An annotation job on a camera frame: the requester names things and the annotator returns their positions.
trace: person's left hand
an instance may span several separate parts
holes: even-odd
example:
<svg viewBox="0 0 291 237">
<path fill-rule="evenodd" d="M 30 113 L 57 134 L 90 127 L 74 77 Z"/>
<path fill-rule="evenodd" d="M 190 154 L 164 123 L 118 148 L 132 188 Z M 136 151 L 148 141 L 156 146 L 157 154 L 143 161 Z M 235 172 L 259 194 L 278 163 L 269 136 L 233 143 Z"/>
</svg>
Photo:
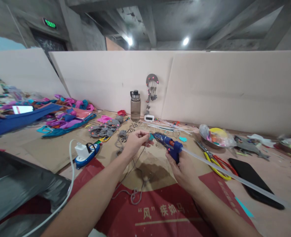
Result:
<svg viewBox="0 0 291 237">
<path fill-rule="evenodd" d="M 151 147 L 154 144 L 149 140 L 150 133 L 144 130 L 137 130 L 129 134 L 122 154 L 130 159 L 138 152 L 141 146 Z"/>
</svg>

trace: concrete ceiling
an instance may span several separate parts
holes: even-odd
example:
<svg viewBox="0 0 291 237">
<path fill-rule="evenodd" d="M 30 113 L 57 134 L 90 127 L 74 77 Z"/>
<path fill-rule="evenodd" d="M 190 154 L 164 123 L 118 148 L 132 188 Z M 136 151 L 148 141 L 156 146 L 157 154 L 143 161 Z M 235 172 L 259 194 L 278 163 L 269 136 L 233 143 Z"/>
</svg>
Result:
<svg viewBox="0 0 291 237">
<path fill-rule="evenodd" d="M 175 47 L 183 50 L 179 45 L 185 37 L 190 38 L 191 50 L 221 50 L 222 45 L 231 45 L 224 50 L 257 50 L 262 40 L 266 46 L 274 41 L 272 38 L 281 41 L 291 26 L 290 0 L 66 0 L 66 3 L 78 13 L 89 13 L 102 26 L 105 36 L 121 39 L 125 44 L 133 38 L 132 49 L 137 50 Z"/>
</svg>

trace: ceiling light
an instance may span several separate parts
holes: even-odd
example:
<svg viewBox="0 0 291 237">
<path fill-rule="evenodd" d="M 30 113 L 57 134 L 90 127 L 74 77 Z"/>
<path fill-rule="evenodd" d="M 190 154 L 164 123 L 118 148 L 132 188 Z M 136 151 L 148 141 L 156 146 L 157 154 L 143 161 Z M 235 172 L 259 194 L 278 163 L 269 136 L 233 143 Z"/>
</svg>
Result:
<svg viewBox="0 0 291 237">
<path fill-rule="evenodd" d="M 132 45 L 132 38 L 128 38 L 128 45 Z"/>
<path fill-rule="evenodd" d="M 184 39 L 184 41 L 183 41 L 183 45 L 187 45 L 187 44 L 188 44 L 188 41 L 189 41 L 189 38 L 186 37 L 186 38 Z"/>
</svg>

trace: water bottle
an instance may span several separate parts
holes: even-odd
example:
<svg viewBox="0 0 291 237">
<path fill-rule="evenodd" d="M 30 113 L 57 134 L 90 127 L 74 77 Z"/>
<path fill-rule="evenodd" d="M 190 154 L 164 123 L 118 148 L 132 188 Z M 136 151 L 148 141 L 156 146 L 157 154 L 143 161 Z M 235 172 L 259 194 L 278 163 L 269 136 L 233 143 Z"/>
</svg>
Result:
<svg viewBox="0 0 291 237">
<path fill-rule="evenodd" d="M 140 120 L 141 99 L 137 90 L 130 92 L 131 96 L 131 120 L 138 122 Z"/>
</svg>

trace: string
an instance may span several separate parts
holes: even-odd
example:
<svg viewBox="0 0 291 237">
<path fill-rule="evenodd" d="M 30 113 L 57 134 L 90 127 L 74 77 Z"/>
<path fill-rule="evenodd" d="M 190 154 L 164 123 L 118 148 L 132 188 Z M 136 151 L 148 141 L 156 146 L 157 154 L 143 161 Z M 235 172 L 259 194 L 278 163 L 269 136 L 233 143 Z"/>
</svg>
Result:
<svg viewBox="0 0 291 237">
<path fill-rule="evenodd" d="M 143 151 L 145 150 L 146 146 L 148 145 L 148 142 L 149 142 L 149 140 L 146 142 L 146 145 L 145 145 L 145 147 L 143 148 L 142 152 L 140 153 L 140 155 L 139 155 L 139 157 L 138 157 L 136 163 L 138 162 L 138 160 L 139 160 L 141 154 L 143 153 Z M 146 183 L 151 179 L 151 177 L 148 178 L 147 180 L 144 180 L 143 170 L 140 169 L 140 168 L 138 168 L 138 167 L 136 167 L 136 163 L 135 163 L 135 161 L 134 161 L 134 160 L 132 160 L 132 161 L 133 161 L 133 167 L 132 167 L 132 169 L 131 169 L 131 170 L 130 170 L 126 175 L 125 175 L 125 177 L 122 179 L 122 181 L 120 182 L 120 184 L 115 188 L 115 191 L 114 191 L 114 192 L 116 192 L 116 190 L 119 188 L 119 186 L 122 184 L 122 182 L 123 182 L 123 181 L 124 181 L 128 176 L 129 176 L 129 174 L 131 173 L 131 171 L 133 170 L 133 168 L 136 168 L 136 169 L 138 169 L 138 170 L 141 171 L 141 173 L 142 173 L 142 180 L 143 180 L 143 184 L 142 184 L 141 191 L 140 191 L 140 198 L 139 198 L 139 201 L 134 202 L 134 199 L 135 199 L 135 197 L 136 197 L 136 194 L 138 193 L 138 188 L 135 188 L 135 189 L 133 190 L 132 193 L 129 193 L 127 190 L 121 190 L 121 191 L 119 191 L 119 192 L 116 194 L 116 196 L 113 197 L 112 199 L 115 199 L 115 198 L 116 198 L 116 197 L 117 197 L 121 192 L 125 192 L 125 193 L 127 193 L 127 194 L 130 195 L 131 203 L 132 203 L 133 205 L 138 205 L 139 202 L 141 201 L 141 198 L 142 198 L 143 188 L 144 188 L 144 186 L 146 185 Z"/>
</svg>

